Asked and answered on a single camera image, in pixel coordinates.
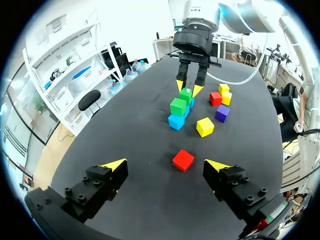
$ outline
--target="green cube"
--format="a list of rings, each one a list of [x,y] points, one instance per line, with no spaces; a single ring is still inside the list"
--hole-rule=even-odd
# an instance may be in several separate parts
[[[192,100],[192,90],[185,87],[184,89],[181,90],[181,92],[179,93],[179,96],[181,99],[186,100],[186,104],[189,105]]]
[[[187,109],[187,101],[179,98],[173,99],[170,104],[170,112],[173,115],[183,116]]]

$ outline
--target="water bottle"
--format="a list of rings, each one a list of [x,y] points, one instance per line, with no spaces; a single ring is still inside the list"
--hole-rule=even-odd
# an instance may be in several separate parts
[[[141,60],[140,63],[141,63],[141,66],[139,66],[139,67],[137,68],[137,70],[136,70],[139,75],[142,74],[143,72],[145,72],[147,69],[150,68],[150,65],[147,64],[147,63],[146,63],[145,61],[143,61],[143,60]]]
[[[141,66],[141,62],[139,62],[137,59],[134,60],[134,63],[132,64],[132,71],[133,72],[136,72],[137,71],[137,68]]]
[[[112,87],[109,90],[109,94],[112,98],[114,95],[116,95],[122,89],[122,86],[121,86],[120,82],[116,82],[116,80],[114,80],[114,79],[111,80],[111,83],[112,83]]]
[[[122,81],[123,86],[126,86],[128,83],[130,83],[133,79],[138,77],[138,73],[136,71],[130,71],[129,68],[125,70],[126,74],[124,75]]]

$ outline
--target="red cube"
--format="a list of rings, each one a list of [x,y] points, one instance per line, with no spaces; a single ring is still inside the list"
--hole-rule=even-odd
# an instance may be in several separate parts
[[[191,164],[194,163],[194,158],[194,156],[182,149],[173,158],[173,165],[175,165],[182,172],[185,172],[188,170]]]
[[[222,96],[219,92],[210,93],[210,103],[212,106],[220,106],[222,102]]]

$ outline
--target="cable tube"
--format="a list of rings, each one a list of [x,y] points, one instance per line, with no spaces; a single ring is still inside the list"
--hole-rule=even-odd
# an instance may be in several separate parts
[[[213,78],[214,80],[217,80],[218,82],[221,82],[221,83],[224,83],[224,84],[229,84],[229,85],[242,85],[242,84],[245,84],[247,82],[249,82],[255,75],[256,73],[259,71],[259,68],[264,60],[264,57],[265,57],[265,52],[266,52],[266,47],[267,47],[267,41],[268,41],[268,33],[266,34],[266,38],[265,38],[265,43],[264,43],[264,47],[263,47],[263,52],[262,52],[262,56],[260,58],[260,61],[258,63],[258,65],[256,66],[256,68],[254,69],[253,73],[251,73],[251,75],[243,80],[243,81],[240,81],[240,82],[230,82],[230,81],[225,81],[225,80],[222,80],[216,76],[213,76],[211,75],[209,72],[206,72],[206,74],[210,77],[210,78]]]

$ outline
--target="black table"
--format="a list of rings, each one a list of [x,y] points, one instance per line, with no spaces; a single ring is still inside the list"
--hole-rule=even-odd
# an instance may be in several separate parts
[[[219,59],[222,68],[209,72],[239,82],[252,67]],[[282,179],[282,141],[277,114],[260,74],[244,85],[230,85],[232,100],[225,123],[215,119],[217,107],[210,92],[219,83],[206,78],[185,125],[176,131],[168,125],[170,103],[179,96],[178,59],[164,58],[138,76],[112,98],[76,137],[58,166],[52,187],[81,181],[92,164],[127,158],[129,176],[113,201],[107,201],[86,225],[123,240],[237,239],[243,227],[225,202],[218,202],[202,177],[204,159],[243,167],[248,177],[279,193]],[[198,65],[189,67],[187,87],[196,79]],[[198,120],[209,117],[213,134],[201,138]],[[184,149],[194,155],[187,172],[172,159]]]

